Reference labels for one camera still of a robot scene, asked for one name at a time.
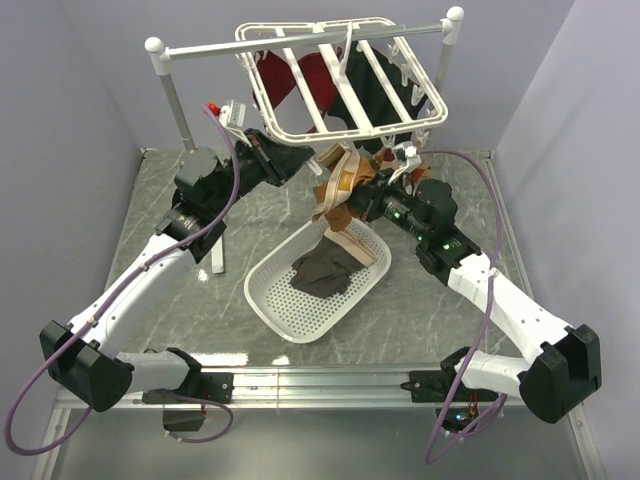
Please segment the orange-brown underwear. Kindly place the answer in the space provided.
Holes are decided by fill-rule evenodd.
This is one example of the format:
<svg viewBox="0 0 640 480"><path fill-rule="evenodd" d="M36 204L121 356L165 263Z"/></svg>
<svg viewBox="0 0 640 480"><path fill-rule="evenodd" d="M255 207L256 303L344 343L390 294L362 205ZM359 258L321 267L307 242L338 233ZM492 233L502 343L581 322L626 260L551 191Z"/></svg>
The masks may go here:
<svg viewBox="0 0 640 480"><path fill-rule="evenodd" d="M331 231L342 231L353 218L347 201L356 187L373 180L375 170L370 160L357 150L345 149L339 144L321 153L317 162L329 170L330 176L325 183L313 188L316 207L311 220L317 222L325 218Z"/></svg>

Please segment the white clip hanger frame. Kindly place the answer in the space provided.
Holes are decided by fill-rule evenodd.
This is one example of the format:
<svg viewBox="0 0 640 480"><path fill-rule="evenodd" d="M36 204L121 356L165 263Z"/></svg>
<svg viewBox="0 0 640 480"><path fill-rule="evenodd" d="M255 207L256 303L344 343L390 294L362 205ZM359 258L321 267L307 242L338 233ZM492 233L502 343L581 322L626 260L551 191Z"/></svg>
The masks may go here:
<svg viewBox="0 0 640 480"><path fill-rule="evenodd" d="M379 138L383 147L396 144L396 135L411 133L419 147L425 146L434 128L448 118L449 110L441 87L448 69L453 46L457 43L461 22L455 12L433 25L408 27L383 17L322 22L247 22L235 31L238 42L248 42L239 60L245 67L253 89L254 102L264 126L276 140L291 145L352 144ZM399 123L373 126L346 75L351 47L363 52L390 99ZM376 59L373 49L381 52L390 64L401 70L401 81L413 87L412 105L427 98L414 120ZM283 58L293 72L298 88L273 108L258 72L253 54L273 51ZM355 128L349 129L339 118L322 116L307 87L297 60L305 54L319 52L329 70L337 93L341 96Z"/></svg>

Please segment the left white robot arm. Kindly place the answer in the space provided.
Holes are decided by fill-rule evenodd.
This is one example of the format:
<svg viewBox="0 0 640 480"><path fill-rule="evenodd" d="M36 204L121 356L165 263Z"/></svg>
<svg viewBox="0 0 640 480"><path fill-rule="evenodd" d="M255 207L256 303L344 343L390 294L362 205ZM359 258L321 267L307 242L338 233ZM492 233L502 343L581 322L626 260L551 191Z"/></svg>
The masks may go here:
<svg viewBox="0 0 640 480"><path fill-rule="evenodd" d="M217 243L233 204L261 183L284 185L314 155L255 129L247 137L233 144L229 159L208 147L183 152L171 207L143 251L90 307L41 331L49 376L92 410L104 412L134 392L166 390L180 402L201 396L202 366L188 353L131 354L125 347L143 314Z"/></svg>

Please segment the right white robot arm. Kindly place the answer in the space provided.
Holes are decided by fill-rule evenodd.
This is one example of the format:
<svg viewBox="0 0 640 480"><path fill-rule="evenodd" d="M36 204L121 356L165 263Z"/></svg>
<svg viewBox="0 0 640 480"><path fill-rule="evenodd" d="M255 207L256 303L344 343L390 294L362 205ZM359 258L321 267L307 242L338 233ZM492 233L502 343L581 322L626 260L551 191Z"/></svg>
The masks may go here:
<svg viewBox="0 0 640 480"><path fill-rule="evenodd" d="M421 182L414 194L385 180L355 188L349 206L366 221L386 218L417 241L426 272L490 314L519 356L464 347L441 363L442 391L452 399L473 390L521 399L538 419L554 424L602 385L600 338L538 305L455 225L449 184Z"/></svg>

